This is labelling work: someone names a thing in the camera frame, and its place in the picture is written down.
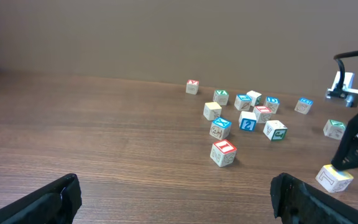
alphabet block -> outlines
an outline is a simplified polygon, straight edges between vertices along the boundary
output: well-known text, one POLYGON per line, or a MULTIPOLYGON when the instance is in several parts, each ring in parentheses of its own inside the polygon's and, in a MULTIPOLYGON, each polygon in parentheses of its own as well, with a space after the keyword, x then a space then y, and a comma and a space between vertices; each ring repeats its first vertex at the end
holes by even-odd
POLYGON ((249 111, 251 102, 252 102, 251 97, 244 94, 238 94, 234 102, 234 107, 239 111, 249 111))
POLYGON ((242 111, 239 118, 240 129, 244 131, 254 131, 256 125, 256 115, 252 112, 242 111))
POLYGON ((341 140, 345 129, 346 125, 343 122, 329 119, 323 131, 325 136, 341 140))
POLYGON ((267 96, 264 106, 269 108, 272 113, 275 114, 277 112, 278 106, 280 106, 280 100, 271 96, 267 96))
POLYGON ((256 115, 256 123, 266 123, 272 117, 272 111, 266 106, 255 106, 254 111, 256 115))
POLYGON ((288 128, 280 121, 267 121, 264 128, 265 135, 271 141, 283 140, 288 128))
POLYGON ((223 167, 234 161, 236 152, 236 147, 224 139, 212 144, 210 157, 219 167, 223 167))
POLYGON ((295 111, 303 114, 308 114, 312 104, 313 104, 313 100, 300 98, 295 106, 295 111))
POLYGON ((188 80, 186 85, 186 92, 190 94, 197 94, 198 85, 200 84, 197 80, 188 80))
POLYGON ((254 90, 251 90, 247 93, 247 95, 252 99, 251 106, 259 105, 262 94, 255 92, 254 90))
POLYGON ((213 101, 219 105, 226 105, 229 100, 229 94, 226 90, 215 90, 213 101))
POLYGON ((329 192, 341 192, 352 182, 353 176, 346 171, 338 171, 333 165, 325 165, 316 176, 316 180, 329 192))
POLYGON ((221 116, 222 108, 217 102, 205 103, 204 116, 208 121, 213 121, 221 116))
POLYGON ((211 125, 209 134, 216 137, 219 140, 225 139, 231 129, 231 122, 223 118, 216 118, 211 125))

beige wall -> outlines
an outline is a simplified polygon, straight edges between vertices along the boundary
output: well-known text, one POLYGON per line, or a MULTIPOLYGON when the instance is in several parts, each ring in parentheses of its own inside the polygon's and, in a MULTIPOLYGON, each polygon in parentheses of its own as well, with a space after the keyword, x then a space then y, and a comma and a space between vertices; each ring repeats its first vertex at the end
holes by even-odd
POLYGON ((323 95, 350 50, 355 0, 0 0, 3 70, 323 95))

letter on block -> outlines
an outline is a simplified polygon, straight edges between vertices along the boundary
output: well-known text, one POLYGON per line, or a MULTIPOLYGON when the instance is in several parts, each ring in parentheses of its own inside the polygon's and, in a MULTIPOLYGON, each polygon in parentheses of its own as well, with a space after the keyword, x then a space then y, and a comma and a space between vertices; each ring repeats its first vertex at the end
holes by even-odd
POLYGON ((252 112, 242 111, 239 118, 239 125, 241 130, 254 131, 256 115, 252 112))
POLYGON ((255 106, 254 111, 256 115, 256 123, 266 123, 272 117, 272 111, 266 106, 255 106))
POLYGON ((211 125, 211 130, 209 134, 216 137, 219 140, 225 139, 231 128, 231 122, 223 118, 216 118, 211 125))
POLYGON ((221 116, 222 108, 217 102, 205 103, 204 116, 208 121, 213 121, 221 116))
POLYGON ((200 84, 197 80, 188 80, 186 85, 186 92, 190 94, 197 94, 198 84, 200 84))
POLYGON ((280 121, 267 121, 264 128, 265 135, 271 141, 283 140, 288 128, 280 121))
POLYGON ((329 119, 323 129, 324 135, 333 139, 341 140, 345 132, 346 125, 340 121, 329 119))
POLYGON ((247 95, 249 97, 251 97, 252 102, 251 102, 251 106, 257 106, 259 105, 260 99, 262 97, 262 94, 255 92, 254 90, 251 90, 247 93, 247 95))
POLYGON ((239 111, 249 111, 251 103, 251 97, 244 94, 238 94, 236 96, 236 101, 234 102, 234 107, 239 111))
POLYGON ((335 193, 346 189, 353 176, 346 171, 338 171, 333 165, 325 165, 316 176, 316 180, 329 192, 335 193))
POLYGON ((228 140, 212 144, 211 159, 219 166, 229 165, 234 161, 237 149, 228 140))
POLYGON ((229 100, 229 94, 226 90, 215 90, 213 101, 219 105, 226 105, 229 100))
POLYGON ((299 113, 307 114, 309 112, 312 104, 313 104, 312 100, 300 98, 298 100, 298 103, 295 106, 295 111, 297 111, 299 113))
POLYGON ((267 96, 264 106, 269 108, 272 113, 275 114, 277 112, 278 106, 280 106, 280 100, 271 96, 267 96))

cube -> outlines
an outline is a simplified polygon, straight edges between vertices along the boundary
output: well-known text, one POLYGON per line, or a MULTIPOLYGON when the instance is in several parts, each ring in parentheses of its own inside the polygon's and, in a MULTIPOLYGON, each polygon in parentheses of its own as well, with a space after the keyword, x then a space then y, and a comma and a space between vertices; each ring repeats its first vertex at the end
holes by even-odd
POLYGON ((229 94, 226 90, 215 90, 213 101, 219 105, 226 105, 229 100, 229 94))
POLYGON ((253 112, 256 115, 256 123, 266 123, 272 116, 272 111, 266 106, 255 106, 253 112))
POLYGON ((341 192, 352 182, 353 176, 346 171, 338 171, 333 165, 325 165, 316 176, 316 180, 329 192, 341 192))
POLYGON ((280 100, 271 96, 267 96, 264 106, 269 108, 272 113, 275 114, 277 112, 278 106, 280 106, 280 100))
POLYGON ((197 94, 198 84, 200 84, 197 80, 188 80, 186 85, 186 93, 197 94))
POLYGON ((341 140, 345 129, 346 125, 343 122, 329 119, 323 131, 325 136, 341 140))
POLYGON ((242 111, 239 118, 240 129, 254 131, 256 126, 256 115, 252 112, 242 111))
POLYGON ((224 139, 212 144, 210 157, 219 167, 223 167, 234 161, 236 152, 236 147, 224 139))
POLYGON ((238 94, 234 102, 234 107, 239 111, 249 111, 251 102, 252 102, 251 97, 244 94, 238 94))
POLYGON ((271 141, 279 141, 284 139, 287 129, 280 121, 267 121, 264 133, 271 141))
POLYGON ((205 103, 204 116, 208 121, 213 121, 221 116, 222 108, 217 102, 205 103))
POLYGON ((247 95, 252 99, 251 106, 259 105, 262 94, 251 90, 247 93, 247 95))
POLYGON ((295 111, 303 114, 308 114, 312 104, 313 104, 312 100, 300 98, 295 106, 295 111))
POLYGON ((216 137, 219 140, 225 139, 231 129, 231 122, 223 118, 216 118, 211 125, 209 134, 216 137))

wooden table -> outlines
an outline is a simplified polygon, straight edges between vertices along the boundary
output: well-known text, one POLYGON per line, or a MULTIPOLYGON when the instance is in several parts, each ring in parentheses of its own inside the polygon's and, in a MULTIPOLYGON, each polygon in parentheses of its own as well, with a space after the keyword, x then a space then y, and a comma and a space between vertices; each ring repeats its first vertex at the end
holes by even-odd
MULTIPOLYGON (((219 168, 209 158, 217 139, 203 117, 213 91, 0 73, 0 208, 74 172, 83 197, 75 223, 281 223, 271 179, 287 172, 323 190, 314 178, 339 145, 323 127, 328 119, 347 122, 358 108, 311 98, 303 115, 294 111, 300 96, 268 93, 281 101, 272 119, 288 127, 284 141, 270 142, 264 124, 254 133, 238 128, 233 102, 249 90, 227 90, 222 116, 233 122, 228 140, 238 152, 232 166, 219 168)), ((358 209, 358 169, 351 174, 348 190, 331 195, 358 209)))

